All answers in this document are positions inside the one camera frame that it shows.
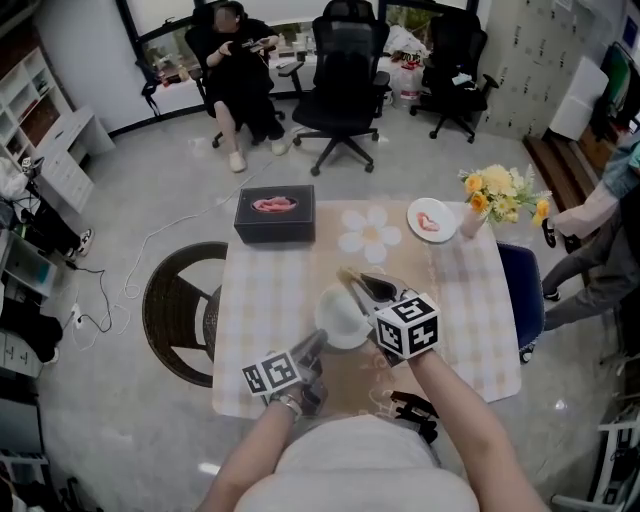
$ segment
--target watch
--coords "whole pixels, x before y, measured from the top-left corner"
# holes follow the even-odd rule
[[[276,401],[280,402],[283,405],[286,405],[289,409],[291,409],[291,411],[293,412],[294,423],[300,419],[300,416],[302,416],[302,407],[300,407],[298,401],[291,395],[274,393],[273,395],[271,395],[269,403]]]

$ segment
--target black office chair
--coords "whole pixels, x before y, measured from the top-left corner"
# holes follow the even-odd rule
[[[331,139],[311,168],[320,174],[320,165],[340,142],[367,161],[365,170],[373,171],[373,159],[351,137],[370,134],[379,139],[371,123],[378,109],[380,88],[389,84],[389,74],[377,72],[378,60],[389,36],[389,27],[375,19],[352,16],[322,16],[313,22],[318,53],[315,88],[293,112],[293,120],[314,132],[300,133],[294,139]]]
[[[376,19],[373,6],[366,0],[331,0],[324,8],[322,16],[361,21],[375,21]]]
[[[214,22],[215,8],[220,3],[222,3],[222,0],[218,0],[216,2],[212,2],[204,5],[198,5],[198,2],[196,2],[196,8],[193,10],[193,14],[191,16],[191,22],[193,24],[193,27],[190,28],[184,35],[185,41],[189,45],[189,48],[191,48],[191,51],[196,56],[196,59],[198,59],[198,63],[200,64],[200,69],[193,70],[189,74],[191,75],[191,78],[195,80],[196,86],[198,87],[198,92],[200,93],[200,96],[202,97],[202,101],[205,103],[205,105],[207,102],[207,96],[206,96],[205,87],[204,87],[204,84],[206,82],[205,77],[208,78],[208,74],[211,73],[211,69],[209,69],[209,66],[207,66],[207,57],[209,56],[208,41],[209,41],[209,38],[211,37],[211,31],[213,30],[212,26]],[[269,64],[268,50],[264,52],[264,54],[262,55],[262,58],[264,59],[265,63],[268,65]],[[301,94],[301,90],[300,90],[300,80],[298,78],[297,72],[302,65],[303,64],[301,62],[293,62],[278,71],[279,76],[291,77],[293,79],[296,92],[299,95]],[[215,112],[213,111],[213,105],[206,105],[206,106],[207,106],[208,114],[211,117],[215,117]],[[276,110],[276,116],[281,121],[286,117],[285,113],[282,112],[281,110]],[[240,128],[242,128],[244,121],[242,119],[235,119],[235,122],[236,122],[236,131],[240,131]],[[214,148],[218,148],[220,146],[221,138],[222,138],[222,132],[218,133],[218,135],[214,137],[213,141],[211,142],[211,145]],[[251,144],[254,146],[257,146],[258,144],[260,144],[260,142],[256,140],[252,140]]]
[[[436,129],[429,136],[438,137],[438,132],[447,119],[453,120],[469,134],[467,141],[475,140],[474,130],[465,120],[475,112],[487,110],[487,98],[492,88],[499,85],[489,75],[482,90],[466,83],[454,85],[452,78],[458,73],[470,75],[473,84],[477,79],[478,62],[487,42],[487,34],[480,28],[480,21],[466,11],[447,13],[431,21],[433,53],[422,76],[422,84],[429,87],[430,95],[420,98],[420,105],[411,107],[409,113],[418,110],[441,114]]]

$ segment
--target table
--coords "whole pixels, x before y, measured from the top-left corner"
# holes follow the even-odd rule
[[[270,350],[293,347],[315,328],[317,298],[343,265],[403,279],[442,310],[438,351],[488,401],[520,390],[520,361],[509,289],[489,225],[474,239],[460,233],[428,244],[408,227],[407,201],[327,201],[316,206],[312,246],[247,246],[234,233],[222,280],[213,369],[213,408],[255,418],[264,410],[241,368]],[[463,203],[448,203],[458,221]],[[322,356],[329,398],[323,414],[391,416],[389,396],[424,397],[408,364],[393,369],[373,343]]]

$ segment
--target pink food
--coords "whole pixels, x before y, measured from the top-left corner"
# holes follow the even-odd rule
[[[282,213],[295,208],[296,203],[286,197],[271,197],[269,199],[258,199],[253,203],[253,207],[263,213]]]
[[[418,224],[425,231],[440,231],[440,224],[432,221],[426,213],[418,212],[416,217],[418,219]]]

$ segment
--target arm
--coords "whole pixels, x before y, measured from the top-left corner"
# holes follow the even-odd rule
[[[276,46],[278,44],[279,37],[276,35],[263,37],[260,39],[260,44],[263,48],[271,48],[272,46]]]
[[[636,176],[640,176],[640,144],[637,144],[631,152],[631,158],[629,158],[629,170],[634,172]]]
[[[433,350],[409,360],[455,445],[482,512],[548,510],[527,481],[507,432],[486,402]]]
[[[231,52],[229,51],[229,45],[231,41],[227,41],[223,45],[220,46],[215,52],[207,57],[207,66],[210,68],[215,68],[218,64],[222,62],[222,59],[225,57],[230,57]]]
[[[300,399],[293,390],[287,392]],[[294,414],[272,402],[249,435],[231,452],[197,512],[232,512],[242,495],[273,473],[293,427]]]

